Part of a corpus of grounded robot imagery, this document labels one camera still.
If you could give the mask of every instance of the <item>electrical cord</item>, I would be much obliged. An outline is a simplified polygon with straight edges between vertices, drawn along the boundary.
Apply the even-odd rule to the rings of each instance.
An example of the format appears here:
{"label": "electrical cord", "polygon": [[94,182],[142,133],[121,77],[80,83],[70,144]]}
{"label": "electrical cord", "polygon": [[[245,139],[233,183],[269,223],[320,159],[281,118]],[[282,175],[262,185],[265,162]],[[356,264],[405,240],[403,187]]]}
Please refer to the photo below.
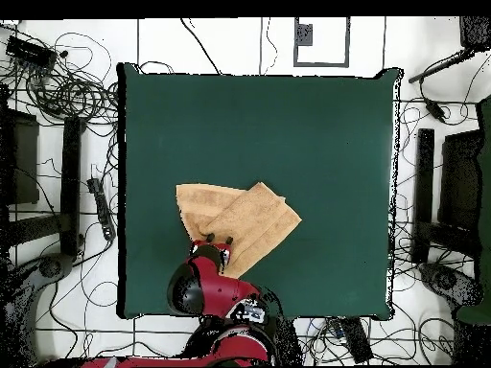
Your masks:
{"label": "electrical cord", "polygon": [[278,58],[278,49],[269,39],[269,24],[270,24],[270,22],[271,22],[271,17],[268,20],[268,26],[266,28],[266,39],[268,40],[269,44],[271,44],[271,46],[274,48],[275,56],[274,56],[274,61],[272,62],[272,65],[270,65],[270,66],[268,66],[268,68],[266,68],[265,75],[268,73],[268,70],[275,65],[276,59]]}
{"label": "electrical cord", "polygon": [[197,43],[199,44],[199,46],[201,47],[201,50],[204,52],[204,54],[206,55],[206,57],[208,58],[208,60],[210,61],[210,63],[213,65],[213,67],[215,68],[215,71],[217,72],[217,74],[221,75],[222,72],[220,72],[219,68],[217,68],[217,65],[215,65],[215,62],[212,60],[212,58],[210,58],[210,56],[208,55],[208,53],[206,52],[206,50],[204,49],[203,47],[203,44],[201,44],[201,41],[198,39],[198,37],[196,36],[196,34],[193,32],[193,30],[191,30],[187,25],[186,23],[184,22],[184,20],[182,18],[179,18],[180,19],[180,22],[181,24],[184,26],[184,28],[195,38],[195,40],[197,41]]}
{"label": "electrical cord", "polygon": [[[95,224],[99,224],[99,222],[92,223],[92,224],[91,224],[91,225],[88,227],[88,229],[87,229],[87,233],[88,233],[88,230],[90,229],[90,227],[92,227],[92,226],[93,226],[93,225],[95,225]],[[86,245],[86,241],[84,241],[84,242],[83,242],[83,252],[85,251],[85,245]],[[102,255],[103,255],[103,253],[100,253],[100,254],[98,255],[98,257],[97,257],[97,260],[96,260],[95,264],[96,264],[96,263],[97,263],[97,262],[98,262],[98,261],[101,259],[101,256],[102,256]],[[85,296],[85,298],[87,299],[87,303],[88,303],[88,302],[90,302],[92,305],[97,306],[97,307],[100,307],[100,308],[105,308],[105,307],[107,307],[107,306],[112,306],[112,305],[114,305],[114,304],[117,302],[117,299],[116,299],[116,300],[115,300],[113,303],[111,303],[110,305],[101,305],[101,304],[98,304],[98,303],[96,303],[96,302],[92,301],[92,299],[90,299],[90,296],[92,295],[92,293],[94,292],[94,290],[92,290],[92,292],[90,293],[90,295],[87,295],[87,293],[86,293],[86,291],[85,291],[85,287],[83,286],[83,279],[84,279],[84,277],[82,277],[82,274],[83,274],[83,257],[84,257],[84,255],[82,254],[82,262],[81,262],[81,280],[80,280],[80,284],[81,284],[81,287],[82,287],[82,292],[83,292],[83,295],[84,295],[84,296]],[[110,281],[104,281],[103,283],[100,283],[100,285],[101,285],[101,284],[113,284],[114,286],[116,286],[116,287],[117,287],[117,285],[116,285],[116,284],[114,284],[113,282],[110,282]]]}
{"label": "electrical cord", "polygon": [[[448,61],[452,58],[456,58],[456,57],[459,57],[460,55],[462,55],[462,53],[469,53],[470,57],[474,55],[474,51],[468,51],[468,50],[464,50],[464,51],[458,51],[457,53],[449,56],[449,57],[445,57],[441,60],[438,60],[437,62],[435,63],[432,63],[428,68],[425,69],[425,71],[423,73],[426,73],[428,70],[430,70],[431,68],[433,68],[435,65],[441,63],[441,62],[445,62],[445,61]],[[489,55],[485,61],[482,63],[482,65],[478,68],[478,70],[476,71],[476,73],[474,74],[474,76],[472,77],[471,79],[471,82],[469,83],[469,87],[467,88],[467,93],[465,95],[465,98],[463,100],[463,102],[461,102],[461,106],[460,106],[460,116],[462,117],[462,120],[457,122],[457,123],[449,123],[447,120],[450,119],[450,110],[449,110],[449,116],[445,116],[444,113],[443,113],[443,109],[438,105],[437,102],[434,102],[432,101],[431,99],[429,99],[425,93],[423,92],[423,82],[424,82],[424,78],[422,78],[420,81],[419,81],[419,91],[421,93],[421,97],[423,98],[423,100],[425,101],[426,103],[426,106],[427,106],[427,109],[429,110],[429,112],[434,116],[435,119],[437,119],[438,121],[440,121],[441,123],[447,125],[447,126],[459,126],[461,125],[462,123],[464,123],[467,119],[471,119],[471,120],[476,120],[474,118],[470,118],[469,117],[469,107],[467,106],[467,98],[469,97],[469,94],[471,92],[471,88],[472,88],[472,85],[474,83],[474,80],[476,79],[476,76],[478,75],[478,73],[480,72],[480,70],[483,68],[483,66],[486,64],[486,62],[491,58],[491,55]],[[465,107],[465,115],[462,114],[462,109]]]}
{"label": "electrical cord", "polygon": [[[85,231],[85,235],[84,235],[84,241],[85,241],[85,242],[87,241],[87,234],[88,234],[89,229],[90,229],[90,228],[91,228],[93,225],[98,224],[98,223],[99,223],[98,221],[97,221],[97,222],[94,222],[94,223],[92,223],[92,224],[91,224],[89,227],[87,227],[87,230]],[[104,254],[104,253],[105,253],[105,252],[106,252],[106,251],[107,251],[107,250],[108,250],[108,249],[109,249],[109,248],[110,248],[112,245],[113,245],[113,241],[109,242],[109,243],[108,243],[108,244],[105,246],[105,248],[104,248],[102,251],[100,251],[99,253],[94,254],[94,255],[90,256],[89,258],[86,258],[86,259],[84,259],[84,260],[82,260],[82,261],[80,261],[80,262],[78,262],[78,263],[73,264],[73,268],[75,268],[75,267],[77,267],[77,266],[79,266],[79,265],[81,265],[81,264],[85,264],[86,262],[88,262],[88,261],[90,261],[90,260],[92,260],[92,259],[94,259],[94,258],[100,258],[100,257],[101,257],[101,256],[102,256],[102,255],[103,255],[103,254]],[[90,272],[91,272],[91,271],[92,271],[92,269],[95,267],[95,265],[97,264],[97,262],[98,262],[98,260],[96,260],[96,262],[95,262],[95,263],[94,263],[94,264],[93,264],[93,265],[90,267],[90,269],[89,269],[89,270],[88,270],[88,272],[87,272],[87,273],[86,273],[86,274],[85,274],[85,275],[82,277],[82,279],[85,279],[85,278],[86,278],[86,277],[87,277],[87,276],[90,274]],[[75,289],[77,288],[77,286],[78,286],[80,283],[81,283],[81,282],[80,282],[80,281],[78,281],[78,282],[77,282],[77,283],[76,283],[76,284],[75,284],[75,285],[74,285],[74,286],[73,286],[73,287],[72,287],[70,290],[68,290],[68,292],[66,292],[66,293],[65,293],[65,294],[64,294],[64,295],[63,295],[63,296],[62,296],[62,297],[61,297],[61,298],[60,298],[60,299],[59,299],[59,300],[58,300],[58,301],[57,301],[57,302],[56,302],[56,303],[53,305],[53,308],[54,308],[54,307],[55,307],[57,304],[59,304],[59,302],[61,302],[61,301],[62,301],[64,298],[66,298],[66,297],[67,297],[67,296],[68,296],[68,295],[69,295],[69,294],[70,294],[70,293],[71,293],[73,290],[75,290]],[[41,318],[42,318],[42,317],[44,317],[44,316],[45,316],[45,315],[46,315],[48,312],[49,312],[49,311],[47,310],[47,311],[45,311],[43,314],[41,314],[41,315],[38,317],[38,319],[37,319],[35,322],[36,322],[36,323],[38,323],[38,322],[39,322],[39,320],[41,320]]]}
{"label": "electrical cord", "polygon": [[423,333],[422,333],[422,330],[423,330],[423,326],[425,326],[427,323],[431,322],[431,321],[439,321],[441,323],[444,323],[446,324],[447,326],[450,326],[452,329],[454,329],[454,325],[452,325],[449,321],[445,320],[445,319],[442,319],[441,317],[430,317],[426,320],[424,320],[420,325],[419,325],[419,328],[417,330],[417,333],[418,333],[418,341],[419,341],[419,347],[420,347],[420,350],[421,350],[421,354],[423,355],[424,359],[426,360],[426,362],[428,362],[429,365],[432,365],[430,363],[430,360],[428,359],[426,353],[425,353],[425,350],[423,349],[423,347],[426,347],[428,350],[430,351],[434,351],[436,348],[438,348],[439,350],[441,350],[443,353],[445,353],[446,355],[448,356],[452,356],[452,353],[453,353],[453,349],[452,347],[450,346],[450,342],[449,340],[444,337],[443,335],[441,335],[439,337],[439,342],[440,342],[440,345],[445,342],[447,345],[450,346],[450,350],[449,349],[446,349],[445,347],[441,346],[441,347],[438,347],[434,344],[434,341],[430,340],[431,344],[433,345],[433,349],[430,349],[428,346],[424,346],[423,344]]}
{"label": "electrical cord", "polygon": [[114,284],[113,282],[111,281],[102,281],[100,282],[98,285],[96,285],[89,293],[87,297],[87,302],[85,303],[85,311],[83,312],[83,329],[85,331],[84,333],[84,338],[83,338],[83,353],[84,353],[84,356],[85,357],[90,357],[90,344],[92,343],[92,339],[94,337],[94,335],[92,333],[91,334],[91,338],[90,338],[90,342],[87,342],[88,341],[88,334],[86,334],[87,332],[87,309],[88,309],[88,304],[89,303],[92,303],[94,305],[96,305],[98,308],[107,308],[109,306],[112,306],[114,305],[118,300],[116,299],[114,302],[111,302],[110,304],[107,304],[107,305],[101,305],[101,304],[96,304],[95,302],[93,302],[90,298],[92,297],[92,295],[94,294],[94,292],[102,287],[103,285],[105,284],[111,284],[113,286],[115,286],[116,288],[118,287],[116,284]]}
{"label": "electrical cord", "polygon": [[169,358],[169,356],[167,355],[164,355],[162,353],[159,353],[157,352],[156,350],[154,350],[153,348],[151,348],[150,346],[148,346],[147,344],[141,342],[141,341],[135,341],[135,342],[132,342],[126,346],[123,346],[123,347],[119,347],[119,348],[115,348],[115,349],[106,349],[106,350],[102,350],[101,352],[99,352],[96,357],[100,357],[102,353],[114,353],[114,352],[120,352],[122,350],[125,350],[125,349],[128,349],[132,346],[134,346],[135,344],[139,344],[143,347],[145,347],[147,350],[149,350],[150,352],[154,353],[156,356],[158,357],[163,357],[163,358]]}
{"label": "electrical cord", "polygon": [[138,66],[138,68],[140,69],[140,71],[142,71],[144,74],[146,74],[146,72],[143,70],[143,67],[144,67],[145,65],[148,65],[149,63],[154,63],[154,64],[156,64],[156,65],[163,65],[163,66],[165,66],[167,69],[169,69],[169,73],[170,73],[170,74],[174,74],[174,73],[175,73],[175,72],[174,72],[174,69],[173,69],[173,67],[172,67],[171,65],[169,65],[168,63],[165,63],[165,62],[158,62],[158,61],[156,61],[156,60],[149,60],[149,61],[147,61],[147,62],[145,62],[145,63],[142,63],[140,66]]}
{"label": "electrical cord", "polygon": [[62,326],[64,329],[66,329],[67,331],[69,331],[70,333],[72,333],[75,336],[75,341],[74,341],[72,347],[70,348],[70,351],[65,356],[65,358],[68,358],[72,354],[72,352],[74,351],[75,346],[77,346],[77,343],[79,342],[79,335],[77,334],[77,332],[74,332],[74,330],[72,328],[70,328],[70,327],[66,326],[64,323],[60,322],[57,319],[57,317],[55,316],[55,314],[53,313],[53,307],[54,307],[53,303],[55,302],[55,299],[57,298],[57,294],[58,294],[58,281],[55,282],[55,293],[53,294],[53,298],[51,299],[48,312],[50,312],[50,315],[51,315],[52,319],[55,320],[55,322],[57,322],[60,326]]}

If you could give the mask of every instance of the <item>beige fabric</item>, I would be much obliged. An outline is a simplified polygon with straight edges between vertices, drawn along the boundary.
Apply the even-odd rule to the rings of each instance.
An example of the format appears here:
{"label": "beige fabric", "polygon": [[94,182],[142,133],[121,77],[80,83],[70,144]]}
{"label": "beige fabric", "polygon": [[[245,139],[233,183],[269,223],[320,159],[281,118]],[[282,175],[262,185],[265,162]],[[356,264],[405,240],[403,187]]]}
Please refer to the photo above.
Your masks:
{"label": "beige fabric", "polygon": [[301,218],[284,197],[259,182],[250,190],[205,184],[176,186],[177,206],[192,240],[210,233],[215,242],[233,237],[224,274],[239,278],[282,242]]}

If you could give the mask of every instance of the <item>cable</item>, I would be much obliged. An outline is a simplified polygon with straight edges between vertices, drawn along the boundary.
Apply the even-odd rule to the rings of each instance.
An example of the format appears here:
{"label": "cable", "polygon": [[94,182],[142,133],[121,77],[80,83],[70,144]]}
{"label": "cable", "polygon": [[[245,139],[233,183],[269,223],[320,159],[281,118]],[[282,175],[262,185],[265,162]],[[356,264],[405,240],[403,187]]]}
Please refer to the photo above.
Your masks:
{"label": "cable", "polygon": [[[96,221],[96,222],[94,222],[94,223],[90,224],[90,226],[89,226],[89,227],[87,227],[87,230],[85,231],[85,235],[84,235],[84,238],[83,238],[83,240],[84,240],[85,242],[87,241],[87,234],[88,234],[88,231],[89,231],[89,230],[90,230],[90,228],[91,228],[92,226],[94,226],[95,224],[99,224],[99,222],[98,222],[98,221]],[[97,264],[97,262],[99,261],[99,258],[101,258],[101,256],[102,256],[102,255],[103,255],[103,254],[104,254],[104,253],[105,253],[105,252],[106,252],[106,251],[107,251],[107,250],[108,250],[108,249],[109,249],[109,248],[110,248],[112,245],[113,245],[113,241],[109,242],[109,243],[108,243],[108,244],[105,246],[105,248],[104,248],[102,251],[100,251],[99,253],[94,254],[94,255],[90,256],[89,258],[86,258],[86,259],[82,260],[81,262],[78,262],[78,263],[73,264],[73,268],[75,268],[75,267],[77,267],[77,266],[79,266],[79,265],[81,265],[81,264],[84,264],[84,263],[86,263],[86,262],[88,262],[88,261],[92,260],[93,258],[98,258],[98,260],[96,260],[96,262],[95,262],[95,263],[94,263],[94,264],[93,264],[93,265],[90,267],[90,269],[89,269],[89,270],[88,270],[88,272],[87,272],[87,273],[86,273],[86,274],[85,274],[85,275],[82,277],[82,279],[85,279],[85,278],[87,277],[87,275],[89,275],[89,274],[90,274],[90,271],[92,271],[92,269],[95,267],[95,265],[96,265],[96,264]],[[71,293],[71,292],[72,292],[72,291],[73,291],[73,290],[74,290],[74,289],[75,289],[75,288],[76,288],[76,287],[77,287],[77,286],[78,286],[80,283],[81,283],[81,282],[80,282],[80,281],[78,281],[78,282],[77,282],[77,283],[76,283],[76,284],[75,284],[75,285],[74,285],[74,286],[73,286],[73,287],[72,287],[70,290],[68,290],[68,292],[66,292],[66,293],[65,293],[65,294],[64,294],[64,295],[63,295],[63,296],[62,296],[62,297],[61,297],[61,298],[60,298],[60,299],[59,299],[59,300],[58,300],[58,301],[57,301],[57,302],[56,302],[56,303],[55,303],[55,304],[52,306],[52,308],[54,308],[54,307],[55,307],[55,306],[56,306],[56,305],[57,305],[59,302],[61,302],[61,301],[62,301],[64,298],[66,298],[66,297],[67,297],[67,296],[68,296],[68,295],[69,295],[69,294],[70,294],[70,293]],[[49,312],[49,311],[47,310],[47,311],[45,311],[43,314],[41,314],[41,315],[38,317],[38,319],[37,319],[35,322],[36,322],[36,323],[37,323],[37,322],[39,322],[39,320],[41,320],[41,318],[42,318],[44,315],[46,315],[48,312]]]}
{"label": "cable", "polygon": [[51,317],[53,318],[53,320],[55,320],[55,322],[57,322],[60,326],[62,326],[63,328],[65,328],[66,330],[68,330],[69,332],[73,333],[73,335],[75,336],[75,342],[73,343],[70,351],[67,353],[67,355],[65,356],[65,358],[68,358],[73,350],[75,349],[75,346],[77,345],[77,342],[79,341],[79,336],[77,335],[76,332],[74,332],[73,329],[69,328],[68,326],[66,326],[64,323],[61,323],[56,317],[55,317],[55,314],[53,313],[53,303],[55,302],[55,299],[57,297],[57,294],[58,294],[58,281],[55,282],[55,293],[53,295],[53,298],[51,299],[51,303],[50,303],[50,307],[49,307],[49,310],[48,312],[50,312],[51,314]]}
{"label": "cable", "polygon": [[274,52],[276,53],[276,55],[274,56],[274,61],[272,62],[272,65],[270,65],[270,66],[268,66],[268,68],[266,68],[265,75],[268,72],[269,68],[272,68],[274,66],[274,64],[276,63],[276,59],[278,58],[278,49],[269,39],[269,23],[270,22],[271,22],[271,17],[268,20],[268,27],[266,28],[266,39],[268,40],[269,44],[271,44],[271,46],[274,48]]}
{"label": "cable", "polygon": [[263,17],[261,17],[261,29],[259,31],[259,76],[263,69]]}
{"label": "cable", "polygon": [[175,72],[174,72],[173,67],[172,67],[171,65],[169,65],[168,63],[165,63],[165,62],[158,62],[158,61],[156,61],[156,60],[149,60],[149,61],[147,61],[147,62],[145,62],[145,63],[142,63],[140,66],[138,66],[138,67],[140,68],[140,70],[141,70],[141,71],[142,71],[144,74],[145,74],[146,72],[144,72],[144,71],[143,71],[143,67],[144,67],[145,65],[149,64],[149,63],[155,63],[155,64],[157,64],[157,65],[164,65],[164,66],[165,66],[167,69],[169,69],[169,73],[170,73],[170,74],[175,73]]}
{"label": "cable", "polygon": [[99,288],[99,287],[102,287],[104,284],[112,284],[114,285],[116,288],[118,287],[116,284],[114,284],[113,282],[110,282],[110,281],[103,281],[101,283],[99,283],[98,285],[96,285],[91,291],[90,291],[90,294],[88,296],[86,296],[85,294],[85,291],[83,292],[83,294],[85,294],[86,298],[87,298],[87,302],[85,303],[85,311],[83,312],[83,328],[85,330],[85,334],[84,334],[84,338],[83,338],[83,354],[84,354],[84,357],[90,357],[90,344],[92,343],[92,339],[94,338],[94,335],[93,334],[86,334],[86,331],[87,331],[87,309],[88,309],[88,304],[89,303],[92,303],[94,305],[96,305],[97,307],[99,308],[107,308],[109,306],[112,306],[114,305],[116,302],[117,302],[117,299],[110,303],[110,304],[107,304],[107,305],[101,305],[101,304],[95,304],[95,302],[93,302],[90,298],[92,297],[92,295],[94,294],[94,292]]}
{"label": "cable", "polygon": [[191,30],[187,25],[186,23],[184,22],[184,20],[182,18],[179,18],[180,19],[180,22],[181,24],[184,26],[184,28],[189,31],[189,33],[191,33],[191,35],[195,38],[195,40],[197,41],[197,43],[199,44],[199,46],[201,47],[201,49],[203,50],[204,54],[206,55],[206,57],[208,58],[208,60],[211,62],[211,64],[213,65],[213,67],[215,68],[215,71],[217,72],[217,74],[221,75],[222,72],[219,71],[219,68],[217,68],[217,65],[215,65],[215,62],[212,60],[212,58],[210,58],[210,56],[208,55],[208,53],[206,52],[206,50],[204,49],[203,47],[203,44],[201,44],[201,41],[199,41],[198,37],[196,36],[196,34],[193,32],[193,30]]}
{"label": "cable", "polygon": [[[101,256],[103,254],[99,254],[97,260],[96,260],[96,263],[100,260]],[[85,298],[87,299],[87,303],[91,303],[92,305],[94,306],[97,306],[99,308],[106,308],[108,306],[112,306],[114,305],[118,300],[116,299],[114,302],[110,303],[109,305],[101,305],[101,304],[98,304],[98,303],[95,303],[92,299],[90,299],[90,297],[92,296],[92,293],[94,293],[94,290],[96,288],[98,288],[99,286],[103,285],[103,284],[112,284],[114,285],[115,287],[118,287],[115,283],[111,282],[111,281],[104,281],[104,282],[101,282],[100,284],[98,284],[96,287],[94,287],[94,289],[91,291],[91,293],[89,295],[87,295],[87,293],[85,292],[85,287],[83,286],[83,277],[82,277],[82,273],[83,273],[83,264],[82,264],[82,267],[81,267],[81,287],[82,287],[82,292],[83,292],[83,295],[85,296]]]}
{"label": "cable", "polygon": [[94,38],[92,38],[91,36],[89,36],[89,35],[70,32],[70,33],[65,33],[65,34],[62,34],[62,35],[60,35],[60,36],[57,38],[57,40],[55,41],[55,46],[54,46],[55,51],[57,50],[58,41],[59,41],[61,38],[63,38],[64,36],[67,36],[67,35],[78,35],[78,36],[83,36],[83,37],[85,37],[85,38],[90,39],[92,42],[95,42],[97,45],[99,45],[101,48],[103,48],[103,49],[105,50],[105,52],[107,53],[107,56],[109,57],[109,67],[107,68],[107,71],[105,72],[105,75],[104,75],[103,80],[102,80],[102,81],[105,81],[105,78],[107,77],[107,74],[109,73],[109,71],[110,71],[110,69],[111,69],[111,66],[112,66],[112,58],[111,58],[111,54],[109,53],[109,51],[107,50],[107,48],[106,48],[104,45],[102,45],[101,43],[99,43],[98,41],[96,41]]}
{"label": "cable", "polygon": [[[465,54],[465,53],[468,53],[469,54],[469,58],[471,58],[475,51],[469,51],[469,50],[464,50],[464,51],[458,51],[457,53],[449,56],[449,57],[445,57],[441,60],[438,60],[437,62],[435,63],[432,63],[428,68],[425,69],[425,71],[423,73],[426,73],[429,69],[433,68],[435,65],[441,63],[441,62],[445,62],[447,60],[450,60],[452,58],[456,58],[456,57],[459,57],[461,56],[462,54]],[[441,115],[443,110],[441,109],[441,107],[439,107],[438,103],[435,102],[435,101],[432,101],[431,99],[429,99],[425,93],[423,92],[423,82],[424,82],[424,79],[425,78],[422,78],[420,81],[419,81],[419,91],[421,93],[421,97],[423,98],[423,100],[425,101],[426,105],[427,105],[427,108],[428,110],[431,112],[431,114],[436,118],[438,119],[441,123],[447,125],[447,126],[458,126],[458,125],[461,125],[462,123],[464,123],[467,119],[471,119],[471,120],[476,120],[474,118],[470,118],[469,117],[469,108],[467,107],[467,98],[469,97],[469,94],[471,92],[471,88],[472,88],[472,85],[474,83],[474,80],[476,78],[476,76],[478,75],[478,73],[480,72],[480,70],[482,69],[482,67],[486,64],[486,62],[491,58],[491,55],[489,55],[485,61],[482,63],[482,65],[478,68],[478,70],[476,71],[476,73],[474,74],[474,76],[472,77],[471,79],[471,82],[469,83],[469,87],[467,89],[467,93],[465,95],[465,98],[463,100],[463,102],[461,102],[461,106],[460,106],[460,116],[462,117],[462,120],[459,121],[458,123],[448,123],[447,120],[450,119],[450,109],[449,109],[449,116],[446,117],[445,115],[441,116],[441,117],[438,117],[438,115]],[[465,107],[465,115],[462,114],[462,109]]]}
{"label": "cable", "polygon": [[169,356],[166,356],[162,353],[158,353],[156,350],[152,349],[151,347],[149,347],[147,344],[145,343],[142,343],[141,341],[135,341],[134,343],[130,343],[128,344],[127,346],[123,346],[123,347],[119,347],[119,348],[116,348],[116,349],[106,349],[106,350],[102,350],[101,352],[99,352],[96,357],[100,357],[102,353],[114,353],[114,352],[119,352],[121,350],[125,350],[125,349],[128,349],[129,347],[133,346],[134,344],[140,344],[141,346],[145,347],[147,350],[149,350],[150,352],[154,353],[156,356],[158,357],[163,357],[163,358],[169,358]]}
{"label": "cable", "polygon": [[[439,321],[439,322],[442,322],[442,323],[445,323],[447,326],[450,326],[452,329],[454,329],[454,325],[452,325],[450,322],[448,322],[447,320],[445,319],[442,319],[441,317],[430,317],[426,320],[424,320],[420,325],[419,325],[419,328],[418,328],[418,341],[419,341],[419,348],[421,350],[421,353],[424,357],[424,359],[426,360],[426,362],[428,362],[429,365],[432,365],[430,363],[430,360],[428,359],[426,353],[425,353],[425,350],[423,349],[423,333],[422,333],[422,330],[423,330],[423,326],[425,326],[428,322],[431,322],[431,321]],[[445,342],[446,344],[449,344],[449,340],[447,340],[447,338],[445,338],[444,336],[440,336],[439,340],[440,340],[440,344],[442,342],[441,338],[443,337],[443,342]],[[430,349],[429,347],[425,346],[428,350],[430,351],[434,351],[435,348],[438,348],[437,346],[434,345],[434,341],[430,340],[430,342],[433,344],[434,348],[433,350]],[[444,349],[443,347],[439,347],[439,349],[441,351],[443,351],[443,353],[447,354],[448,356],[452,356],[452,348],[450,350],[448,349]]]}

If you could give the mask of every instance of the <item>black stand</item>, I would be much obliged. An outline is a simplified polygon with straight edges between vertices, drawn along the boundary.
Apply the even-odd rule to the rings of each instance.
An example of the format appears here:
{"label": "black stand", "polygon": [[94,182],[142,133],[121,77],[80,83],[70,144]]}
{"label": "black stand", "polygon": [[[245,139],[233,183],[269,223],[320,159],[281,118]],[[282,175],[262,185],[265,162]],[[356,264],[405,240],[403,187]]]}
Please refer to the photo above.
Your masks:
{"label": "black stand", "polygon": [[432,222],[433,154],[434,130],[420,128],[416,140],[410,260],[414,264],[426,263],[431,242],[475,258],[481,251],[479,235],[475,230]]}
{"label": "black stand", "polygon": [[464,49],[460,51],[458,54],[456,54],[454,57],[451,57],[449,60],[442,62],[440,65],[437,65],[434,68],[428,69],[425,72],[410,78],[409,83],[415,83],[416,81],[423,81],[424,78],[427,78],[428,76],[443,71],[444,69],[447,69],[452,65],[457,65],[458,63],[461,63],[464,60],[472,58],[475,53],[476,53],[475,50]]}
{"label": "black stand", "polygon": [[[0,360],[1,367],[37,363],[35,311],[48,285],[67,276],[77,258],[79,235],[81,136],[85,124],[66,118],[63,131],[61,197],[58,216],[26,218],[10,223],[8,204],[14,192],[13,118],[7,106],[9,89],[0,84]],[[59,233],[60,253],[10,269],[11,246]]]}

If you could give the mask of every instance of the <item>black border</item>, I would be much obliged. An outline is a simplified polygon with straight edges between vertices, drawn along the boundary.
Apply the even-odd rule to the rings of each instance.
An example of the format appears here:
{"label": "black border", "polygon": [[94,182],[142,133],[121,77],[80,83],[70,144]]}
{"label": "black border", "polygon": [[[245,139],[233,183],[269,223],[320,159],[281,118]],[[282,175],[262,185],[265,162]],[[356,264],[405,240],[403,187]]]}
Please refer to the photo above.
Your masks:
{"label": "black border", "polygon": [[126,236],[126,211],[127,211],[127,77],[125,64],[119,62],[116,65],[118,74],[118,298],[116,302],[116,314],[122,319],[125,317],[125,304],[127,299],[127,236]]}

